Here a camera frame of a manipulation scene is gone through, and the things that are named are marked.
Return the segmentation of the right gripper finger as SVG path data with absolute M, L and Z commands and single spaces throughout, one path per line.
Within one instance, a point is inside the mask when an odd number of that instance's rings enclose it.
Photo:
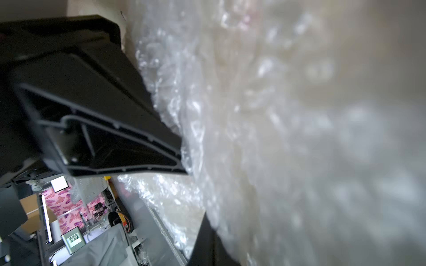
M 204 215 L 188 266 L 218 266 L 216 233 Z

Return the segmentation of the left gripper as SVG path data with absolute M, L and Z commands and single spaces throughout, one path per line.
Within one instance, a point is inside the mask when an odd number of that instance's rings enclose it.
M 184 174 L 181 138 L 155 111 L 100 16 L 1 23 L 1 185 L 19 176 Z

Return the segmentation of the bubble wrap pile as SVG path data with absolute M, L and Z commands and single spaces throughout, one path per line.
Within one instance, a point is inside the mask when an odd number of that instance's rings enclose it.
M 230 256 L 426 263 L 424 1 L 128 1 L 162 121 Z

